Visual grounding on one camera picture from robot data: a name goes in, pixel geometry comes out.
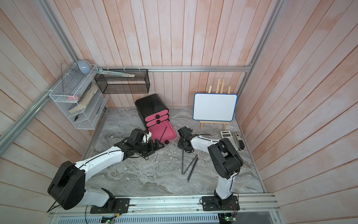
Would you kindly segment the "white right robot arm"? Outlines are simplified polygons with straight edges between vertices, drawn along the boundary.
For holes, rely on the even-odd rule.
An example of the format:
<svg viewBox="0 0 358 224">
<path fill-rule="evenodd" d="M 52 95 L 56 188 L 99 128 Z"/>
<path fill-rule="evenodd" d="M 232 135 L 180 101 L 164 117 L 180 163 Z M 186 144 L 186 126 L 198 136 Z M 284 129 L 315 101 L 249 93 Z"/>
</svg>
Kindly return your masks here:
<svg viewBox="0 0 358 224">
<path fill-rule="evenodd" d="M 226 200 L 233 195 L 231 191 L 234 179 L 243 166 L 243 160 L 227 138 L 210 139 L 199 134 L 193 134 L 192 129 L 182 127 L 178 130 L 180 139 L 178 148 L 192 153 L 199 150 L 209 153 L 213 166 L 219 175 L 218 185 L 214 195 L 220 200 Z"/>
</svg>

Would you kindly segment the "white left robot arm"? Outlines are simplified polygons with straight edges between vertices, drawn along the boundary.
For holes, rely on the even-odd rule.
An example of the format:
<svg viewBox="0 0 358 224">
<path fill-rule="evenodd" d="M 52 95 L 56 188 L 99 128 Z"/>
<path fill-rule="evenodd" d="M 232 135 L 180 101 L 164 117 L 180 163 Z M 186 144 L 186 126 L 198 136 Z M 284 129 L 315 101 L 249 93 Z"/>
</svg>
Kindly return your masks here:
<svg viewBox="0 0 358 224">
<path fill-rule="evenodd" d="M 114 212 L 117 206 L 115 196 L 104 188 L 87 188 L 85 183 L 95 174 L 123 160 L 147 160 L 164 146 L 160 140 L 153 139 L 150 132 L 134 129 L 129 137 L 98 155 L 75 163 L 62 163 L 48 187 L 48 194 L 65 210 L 87 205 L 107 213 Z"/>
</svg>

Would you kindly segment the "black pencil bundle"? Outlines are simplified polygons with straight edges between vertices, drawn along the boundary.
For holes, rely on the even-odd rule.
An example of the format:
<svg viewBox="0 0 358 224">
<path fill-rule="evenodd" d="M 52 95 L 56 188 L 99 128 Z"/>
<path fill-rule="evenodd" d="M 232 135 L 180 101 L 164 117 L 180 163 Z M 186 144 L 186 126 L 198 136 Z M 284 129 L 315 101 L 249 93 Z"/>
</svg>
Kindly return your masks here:
<svg viewBox="0 0 358 224">
<path fill-rule="evenodd" d="M 199 154 L 197 154 L 193 159 L 192 161 L 189 163 L 188 167 L 183 171 L 183 175 L 189 170 L 189 168 L 191 168 L 191 170 L 189 171 L 189 174 L 188 174 L 188 177 L 187 177 L 187 182 L 190 181 L 190 178 L 191 178 L 191 175 L 192 175 L 192 172 L 193 172 L 193 169 L 194 169 L 194 165 L 195 163 L 197 162 L 198 160 L 198 157 L 199 157 Z"/>
</svg>

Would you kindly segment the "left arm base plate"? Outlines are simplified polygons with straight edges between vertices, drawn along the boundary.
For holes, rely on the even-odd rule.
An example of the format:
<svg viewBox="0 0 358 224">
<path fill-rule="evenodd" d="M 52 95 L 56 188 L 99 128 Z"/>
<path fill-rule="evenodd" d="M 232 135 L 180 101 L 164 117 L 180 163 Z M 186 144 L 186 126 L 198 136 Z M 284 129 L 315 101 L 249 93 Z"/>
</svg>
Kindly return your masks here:
<svg viewBox="0 0 358 224">
<path fill-rule="evenodd" d="M 123 214 L 128 212 L 129 198 L 110 198 L 103 207 L 92 206 L 90 214 Z"/>
</svg>

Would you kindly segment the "black drawer cabinet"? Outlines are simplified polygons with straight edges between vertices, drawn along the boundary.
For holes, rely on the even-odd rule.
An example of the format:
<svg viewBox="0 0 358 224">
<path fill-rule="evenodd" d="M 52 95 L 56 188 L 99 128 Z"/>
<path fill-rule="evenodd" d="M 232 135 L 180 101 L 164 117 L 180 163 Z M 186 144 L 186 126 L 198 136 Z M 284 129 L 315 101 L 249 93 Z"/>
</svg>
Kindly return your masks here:
<svg viewBox="0 0 358 224">
<path fill-rule="evenodd" d="M 135 106 L 144 126 L 146 116 L 160 112 L 164 109 L 168 109 L 168 107 L 164 104 L 158 94 L 152 94 L 147 97 L 136 100 Z"/>
</svg>

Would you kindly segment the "pink bottom drawer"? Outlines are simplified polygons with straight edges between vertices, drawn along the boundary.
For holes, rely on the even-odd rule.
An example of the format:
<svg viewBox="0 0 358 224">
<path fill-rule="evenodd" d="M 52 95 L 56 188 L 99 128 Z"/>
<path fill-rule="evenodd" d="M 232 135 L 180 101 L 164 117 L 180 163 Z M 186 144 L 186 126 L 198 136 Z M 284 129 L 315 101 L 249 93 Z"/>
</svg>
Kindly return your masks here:
<svg viewBox="0 0 358 224">
<path fill-rule="evenodd" d="M 161 143 L 164 144 L 177 138 L 177 133 L 168 120 L 149 127 L 148 130 L 152 133 L 153 140 L 158 139 Z"/>
</svg>

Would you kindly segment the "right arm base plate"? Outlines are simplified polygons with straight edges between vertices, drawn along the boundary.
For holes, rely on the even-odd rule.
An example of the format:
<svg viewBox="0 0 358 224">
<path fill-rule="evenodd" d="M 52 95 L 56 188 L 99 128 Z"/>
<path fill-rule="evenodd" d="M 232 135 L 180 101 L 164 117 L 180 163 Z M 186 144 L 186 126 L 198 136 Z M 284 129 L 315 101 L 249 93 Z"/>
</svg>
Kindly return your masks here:
<svg viewBox="0 0 358 224">
<path fill-rule="evenodd" d="M 235 195 L 227 199 L 219 196 L 204 196 L 200 201 L 204 211 L 239 211 L 238 198 Z"/>
</svg>

